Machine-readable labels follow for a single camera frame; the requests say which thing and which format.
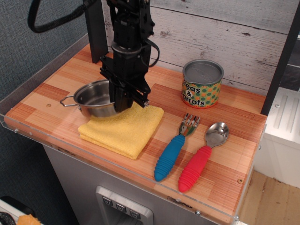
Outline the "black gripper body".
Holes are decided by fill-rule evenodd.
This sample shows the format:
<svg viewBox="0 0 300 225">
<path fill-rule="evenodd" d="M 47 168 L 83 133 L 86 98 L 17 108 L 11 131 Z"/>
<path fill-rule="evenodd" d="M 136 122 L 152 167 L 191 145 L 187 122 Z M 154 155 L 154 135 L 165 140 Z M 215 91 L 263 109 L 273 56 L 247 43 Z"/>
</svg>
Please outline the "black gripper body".
<svg viewBox="0 0 300 225">
<path fill-rule="evenodd" d="M 133 102 L 142 108 L 149 105 L 148 94 L 150 87 L 145 81 L 149 69 L 151 47 L 145 45 L 139 53 L 126 55 L 116 50 L 113 58 L 102 56 L 101 75 L 112 80 L 116 86 L 123 87 L 130 93 Z"/>
</svg>

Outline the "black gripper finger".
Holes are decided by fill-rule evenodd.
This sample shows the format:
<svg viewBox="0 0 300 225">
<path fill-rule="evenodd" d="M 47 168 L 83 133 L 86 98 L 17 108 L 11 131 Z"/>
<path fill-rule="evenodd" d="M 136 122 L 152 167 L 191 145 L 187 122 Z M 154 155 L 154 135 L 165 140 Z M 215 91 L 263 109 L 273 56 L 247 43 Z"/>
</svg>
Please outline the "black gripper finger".
<svg viewBox="0 0 300 225">
<path fill-rule="evenodd" d="M 133 99 L 130 93 L 123 87 L 115 86 L 113 96 L 114 107 L 117 113 L 125 111 L 126 109 L 130 108 L 133 104 Z"/>
<path fill-rule="evenodd" d="M 116 88 L 116 84 L 112 80 L 109 80 L 109 96 L 111 103 L 116 102 Z"/>
</svg>

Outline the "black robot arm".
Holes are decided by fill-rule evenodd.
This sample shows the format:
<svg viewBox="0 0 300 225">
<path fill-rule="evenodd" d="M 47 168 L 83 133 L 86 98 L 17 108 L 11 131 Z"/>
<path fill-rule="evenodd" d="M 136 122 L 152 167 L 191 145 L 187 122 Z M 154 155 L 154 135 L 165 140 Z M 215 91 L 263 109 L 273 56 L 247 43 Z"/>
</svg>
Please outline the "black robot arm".
<svg viewBox="0 0 300 225">
<path fill-rule="evenodd" d="M 151 49 L 159 49 L 149 40 L 155 26 L 150 15 L 150 1 L 109 0 L 107 5 L 113 28 L 113 57 L 100 58 L 100 73 L 109 81 L 110 101 L 118 113 L 134 102 L 147 107 L 150 87 L 145 75 L 158 61 L 150 62 Z"/>
</svg>

